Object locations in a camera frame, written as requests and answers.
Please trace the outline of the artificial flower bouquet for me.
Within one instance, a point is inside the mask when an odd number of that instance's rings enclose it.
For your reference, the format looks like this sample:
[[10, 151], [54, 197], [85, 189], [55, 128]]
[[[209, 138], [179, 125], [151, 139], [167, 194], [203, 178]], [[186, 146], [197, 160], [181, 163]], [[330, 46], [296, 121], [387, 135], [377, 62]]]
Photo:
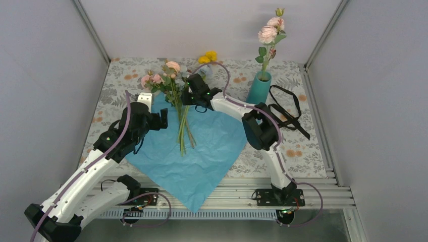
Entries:
[[190, 73], [187, 67], [169, 60], [165, 60], [161, 69], [162, 72], [158, 74], [149, 70], [147, 74], [141, 78], [141, 85], [145, 90], [149, 90], [152, 93], [157, 91], [162, 92], [165, 95], [165, 101], [170, 103], [177, 111], [179, 121], [177, 143], [180, 145], [181, 156], [184, 156], [187, 153], [185, 148], [185, 136], [189, 138], [191, 148], [196, 146], [196, 141], [190, 131], [187, 119], [189, 107], [185, 107], [181, 100], [184, 89], [188, 87], [186, 81], [190, 77]]

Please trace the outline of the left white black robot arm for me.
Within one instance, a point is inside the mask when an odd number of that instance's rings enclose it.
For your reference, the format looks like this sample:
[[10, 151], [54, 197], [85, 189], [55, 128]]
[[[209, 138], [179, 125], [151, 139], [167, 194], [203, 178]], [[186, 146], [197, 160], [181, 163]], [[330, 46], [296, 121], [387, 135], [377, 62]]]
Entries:
[[81, 167], [42, 204], [30, 204], [24, 214], [46, 241], [75, 241], [93, 219], [115, 205], [129, 206], [130, 212], [156, 205], [158, 189], [142, 188], [129, 175], [122, 175], [113, 184], [87, 199], [94, 186], [128, 154], [137, 154], [145, 135], [168, 127], [168, 110], [151, 113], [142, 102], [131, 102], [121, 119], [101, 133]]

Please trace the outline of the yellow blue flower stem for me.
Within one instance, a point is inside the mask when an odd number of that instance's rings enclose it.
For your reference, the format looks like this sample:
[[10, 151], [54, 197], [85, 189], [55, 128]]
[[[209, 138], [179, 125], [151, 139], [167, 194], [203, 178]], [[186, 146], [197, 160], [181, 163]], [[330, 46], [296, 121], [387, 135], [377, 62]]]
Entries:
[[[205, 53], [205, 55], [202, 55], [198, 58], [197, 62], [202, 65], [209, 62], [215, 62], [217, 60], [217, 53], [215, 51], [208, 51]], [[189, 105], [185, 105], [185, 101], [183, 101], [183, 93], [186, 91], [185, 89], [188, 88], [188, 81], [187, 79], [192, 75], [193, 71], [188, 69], [184, 64], [179, 64], [179, 67], [175, 68], [175, 83], [177, 84], [177, 103], [176, 103], [176, 110], [178, 112], [178, 118], [179, 118], [179, 132], [178, 132], [178, 138], [177, 142], [184, 142], [185, 133], [187, 133], [187, 136], [190, 140], [191, 146], [194, 147], [195, 140], [189, 130], [189, 125], [187, 121], [187, 114], [189, 111]], [[207, 76], [211, 75], [211, 67], [210, 65], [206, 65], [204, 67], [201, 67], [196, 71], [195, 73], [199, 73], [202, 78], [206, 78]]]

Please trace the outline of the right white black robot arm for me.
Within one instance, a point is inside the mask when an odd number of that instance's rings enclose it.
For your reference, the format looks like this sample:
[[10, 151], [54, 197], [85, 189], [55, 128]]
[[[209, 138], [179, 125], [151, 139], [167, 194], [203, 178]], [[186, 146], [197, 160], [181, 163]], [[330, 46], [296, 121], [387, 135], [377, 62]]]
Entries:
[[184, 105], [196, 105], [225, 113], [243, 124], [248, 143], [262, 153], [270, 170], [274, 201], [286, 205], [293, 198], [297, 184], [286, 170], [278, 147], [282, 140], [279, 126], [266, 104], [258, 105], [242, 102], [225, 95], [219, 88], [209, 88], [201, 75], [192, 74], [187, 78], [181, 95]]

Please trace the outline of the pink rose stem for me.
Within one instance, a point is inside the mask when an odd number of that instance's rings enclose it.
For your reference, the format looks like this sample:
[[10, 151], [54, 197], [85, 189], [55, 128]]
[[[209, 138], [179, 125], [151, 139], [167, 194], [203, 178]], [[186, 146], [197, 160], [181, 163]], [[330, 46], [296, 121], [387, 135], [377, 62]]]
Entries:
[[277, 8], [276, 16], [271, 18], [258, 32], [258, 40], [262, 46], [258, 48], [258, 56], [255, 60], [261, 64], [261, 73], [257, 75], [257, 78], [263, 82], [270, 79], [267, 75], [267, 67], [270, 61], [276, 57], [276, 45], [287, 37], [283, 19], [284, 12], [284, 8]]

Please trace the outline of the blue wrapping paper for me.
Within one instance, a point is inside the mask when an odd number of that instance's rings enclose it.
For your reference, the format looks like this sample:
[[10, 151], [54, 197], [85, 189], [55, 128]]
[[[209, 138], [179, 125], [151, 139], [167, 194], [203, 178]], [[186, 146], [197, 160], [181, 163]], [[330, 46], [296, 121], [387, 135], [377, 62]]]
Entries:
[[149, 131], [137, 154], [126, 156], [129, 163], [177, 198], [192, 212], [202, 206], [247, 144], [242, 123], [218, 111], [199, 113], [190, 108], [187, 120], [196, 146], [184, 137], [181, 153], [178, 114], [159, 94], [152, 112], [168, 109], [168, 128]]

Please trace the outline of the black ribbon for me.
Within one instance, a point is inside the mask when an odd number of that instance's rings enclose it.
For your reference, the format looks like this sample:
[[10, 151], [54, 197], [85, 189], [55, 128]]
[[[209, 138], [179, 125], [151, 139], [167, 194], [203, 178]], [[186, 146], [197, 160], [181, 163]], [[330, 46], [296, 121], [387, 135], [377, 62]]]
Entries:
[[[279, 102], [276, 100], [276, 98], [274, 97], [274, 95], [272, 93], [272, 88], [277, 88], [277, 89], [283, 91], [284, 93], [291, 95], [293, 97], [294, 105], [295, 105], [297, 112], [298, 112], [297, 116], [292, 116], [290, 112], [286, 111], [282, 106], [280, 106]], [[292, 131], [298, 130], [305, 138], [307, 138], [309, 140], [310, 134], [302, 127], [302, 125], [299, 122], [299, 118], [302, 115], [302, 111], [300, 108], [300, 103], [299, 103], [298, 97], [293, 92], [291, 92], [285, 88], [282, 88], [278, 85], [271, 85], [269, 88], [269, 94], [270, 94], [271, 98], [273, 99], [274, 103], [269, 104], [268, 108], [269, 109], [273, 108], [274, 110], [276, 110], [277, 112], [279, 112], [282, 116], [284, 116], [286, 118], [286, 120], [281, 120], [280, 117], [277, 117], [277, 116], [274, 117], [274, 119], [278, 123], [279, 127], [280, 128], [287, 128], [287, 129], [292, 130]]]

